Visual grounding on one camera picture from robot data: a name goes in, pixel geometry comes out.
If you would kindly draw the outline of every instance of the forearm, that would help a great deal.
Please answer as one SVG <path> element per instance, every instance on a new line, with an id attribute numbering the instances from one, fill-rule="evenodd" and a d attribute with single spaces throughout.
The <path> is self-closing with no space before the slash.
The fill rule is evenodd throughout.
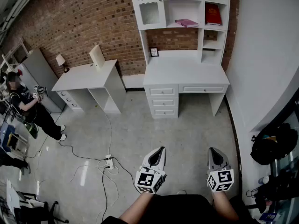
<path id="1" fill-rule="evenodd" d="M 153 196 L 154 194 L 151 193 L 142 193 L 119 219 L 128 224 L 137 224 L 144 215 Z"/>
<path id="2" fill-rule="evenodd" d="M 214 192 L 214 208 L 217 213 L 230 221 L 238 221 L 239 216 L 230 204 L 225 192 Z"/>
<path id="3" fill-rule="evenodd" d="M 27 110 L 31 109 L 37 102 L 38 102 L 37 99 L 32 100 L 28 104 L 24 105 L 24 107 L 22 108 L 22 110 L 27 111 Z"/>

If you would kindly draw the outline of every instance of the gray floor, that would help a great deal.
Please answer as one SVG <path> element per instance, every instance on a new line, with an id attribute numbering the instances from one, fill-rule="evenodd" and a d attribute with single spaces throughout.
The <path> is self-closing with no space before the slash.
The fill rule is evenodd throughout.
<path id="1" fill-rule="evenodd" d="M 57 120 L 59 114 L 52 114 Z M 139 169 L 144 156 L 151 150 L 164 146 L 167 150 L 165 172 L 166 182 L 159 190 L 160 195 L 176 194 L 184 189 L 188 194 L 201 194 L 209 201 L 212 196 L 206 186 L 207 150 L 216 147 L 227 154 L 237 178 L 237 157 L 232 126 L 228 110 L 223 102 L 220 111 L 212 115 L 207 95 L 180 95 L 178 119 L 153 120 L 142 91 L 129 92 L 122 115 L 108 116 L 112 125 L 112 144 L 110 153 L 116 157 L 133 177 Z M 108 153 L 110 126 L 103 111 L 94 108 L 84 115 L 66 109 L 57 124 L 65 124 L 67 140 L 63 145 L 73 145 L 74 153 L 80 156 L 102 159 Z M 95 223 L 97 214 L 105 207 L 102 174 L 96 168 L 98 162 L 75 157 L 71 147 L 61 147 L 43 131 L 37 140 L 30 138 L 22 125 L 19 133 L 28 137 L 30 148 L 28 156 L 33 156 L 43 144 L 40 157 L 29 159 L 32 172 L 19 181 L 19 171 L 14 167 L 0 168 L 0 179 L 8 178 L 16 190 L 39 192 L 39 199 L 52 204 L 59 201 L 57 213 L 70 223 Z M 71 181 L 78 166 L 80 167 Z M 120 171 L 112 175 L 105 171 L 116 184 L 104 177 L 107 191 L 108 209 L 105 217 L 118 217 L 139 196 L 134 189 L 131 177 L 117 163 Z M 232 197 L 237 194 L 238 184 L 228 192 Z"/>

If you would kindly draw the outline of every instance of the lampshade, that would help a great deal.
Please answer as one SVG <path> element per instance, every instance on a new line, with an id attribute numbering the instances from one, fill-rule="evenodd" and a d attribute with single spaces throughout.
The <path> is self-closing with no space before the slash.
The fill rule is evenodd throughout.
<path id="1" fill-rule="evenodd" d="M 63 65 L 65 63 L 65 59 L 62 57 L 61 54 L 59 54 L 58 56 L 56 56 L 56 60 L 57 60 L 57 63 L 58 65 Z"/>

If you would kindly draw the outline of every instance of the black pants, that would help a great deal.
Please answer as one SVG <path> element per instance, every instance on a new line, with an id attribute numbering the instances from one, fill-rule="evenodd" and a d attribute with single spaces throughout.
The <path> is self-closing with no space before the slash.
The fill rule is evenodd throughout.
<path id="1" fill-rule="evenodd" d="M 22 167 L 27 168 L 28 164 L 25 161 L 20 159 L 13 159 L 8 154 L 5 154 L 3 158 L 2 165 L 4 166 L 14 166 L 16 168 L 21 169 Z"/>
<path id="2" fill-rule="evenodd" d="M 36 105 L 36 118 L 33 120 L 33 123 L 40 126 L 50 137 L 56 140 L 61 139 L 60 126 L 55 124 L 51 115 L 41 104 Z"/>

